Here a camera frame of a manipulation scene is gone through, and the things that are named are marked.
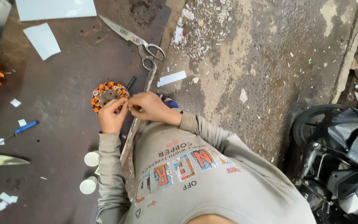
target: scissors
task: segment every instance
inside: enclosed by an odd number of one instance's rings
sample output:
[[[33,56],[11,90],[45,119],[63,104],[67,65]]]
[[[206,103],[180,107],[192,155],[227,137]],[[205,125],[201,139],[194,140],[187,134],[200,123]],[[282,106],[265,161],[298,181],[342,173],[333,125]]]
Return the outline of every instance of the scissors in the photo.
[[[116,32],[122,38],[126,39],[127,41],[131,41],[132,43],[134,43],[134,44],[136,44],[138,46],[139,54],[142,57],[143,67],[145,69],[147,69],[148,71],[153,71],[153,70],[157,69],[157,65],[154,63],[154,58],[159,60],[159,61],[164,61],[165,60],[165,53],[159,46],[157,46],[155,44],[152,44],[152,43],[148,44],[142,38],[136,36],[134,33],[132,33],[131,31],[127,30],[126,28],[123,28],[122,26],[118,25],[117,23],[114,23],[109,18],[106,18],[106,17],[104,17],[104,16],[102,16],[100,14],[99,14],[99,17],[103,20],[103,22],[105,22],[114,32]],[[143,47],[146,49],[146,51],[150,55],[146,55],[146,53],[143,50]],[[151,53],[150,50],[149,50],[149,47],[155,47],[159,52],[161,52],[162,55],[163,55],[163,59],[159,59],[159,58],[156,57],[156,55]],[[144,64],[144,60],[151,61],[152,66],[147,67]]]

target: motorcycle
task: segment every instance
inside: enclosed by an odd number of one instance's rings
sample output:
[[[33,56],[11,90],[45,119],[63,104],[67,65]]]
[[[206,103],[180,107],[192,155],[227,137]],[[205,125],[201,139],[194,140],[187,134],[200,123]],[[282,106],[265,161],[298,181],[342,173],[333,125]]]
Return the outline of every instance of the motorcycle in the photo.
[[[316,222],[358,224],[358,109],[341,104],[312,107],[295,119],[292,132],[303,149],[294,185],[309,202]]]

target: rusty metal surface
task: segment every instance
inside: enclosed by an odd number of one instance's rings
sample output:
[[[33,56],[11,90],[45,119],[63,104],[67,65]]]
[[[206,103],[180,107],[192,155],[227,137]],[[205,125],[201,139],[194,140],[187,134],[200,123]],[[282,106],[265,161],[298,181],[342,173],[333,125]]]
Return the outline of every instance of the rusty metal surface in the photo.
[[[98,13],[158,44],[170,13],[165,0],[130,2],[95,4]],[[44,22],[62,52],[42,61],[22,30]],[[0,41],[0,62],[4,72],[12,72],[0,88],[0,138],[18,128],[17,120],[40,122],[0,146],[0,154],[31,161],[0,166],[0,193],[18,196],[17,203],[0,211],[0,224],[95,223],[99,194],[84,195],[79,188],[96,169],[83,161],[97,150],[100,130],[90,97],[100,83],[126,85],[133,76],[130,94],[142,92],[148,71],[137,47],[96,17],[21,23],[14,6]],[[14,98],[22,102],[17,108],[9,103]],[[132,120],[128,115],[124,121],[121,139]]]

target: person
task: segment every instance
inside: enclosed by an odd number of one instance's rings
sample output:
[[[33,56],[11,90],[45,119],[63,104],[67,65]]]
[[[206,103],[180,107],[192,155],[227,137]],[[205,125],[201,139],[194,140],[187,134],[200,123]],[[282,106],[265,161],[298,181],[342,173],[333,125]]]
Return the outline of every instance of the person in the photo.
[[[140,120],[153,121],[134,140],[133,203],[125,190],[119,151],[128,110]],[[97,221],[102,224],[316,223],[306,199],[278,168],[235,133],[201,116],[169,108],[151,92],[112,100],[98,116]]]

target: tire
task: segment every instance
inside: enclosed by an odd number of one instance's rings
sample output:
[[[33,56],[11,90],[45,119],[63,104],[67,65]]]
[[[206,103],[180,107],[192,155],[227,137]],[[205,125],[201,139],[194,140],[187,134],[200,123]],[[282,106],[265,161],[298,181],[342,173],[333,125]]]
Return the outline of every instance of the tire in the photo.
[[[294,120],[294,126],[292,130],[296,144],[298,146],[306,145],[306,138],[303,135],[303,129],[308,120],[318,115],[325,114],[326,112],[332,109],[339,109],[341,111],[344,111],[347,108],[349,107],[344,106],[342,104],[324,104],[324,105],[314,106],[310,109],[307,109],[300,115],[298,115]]]

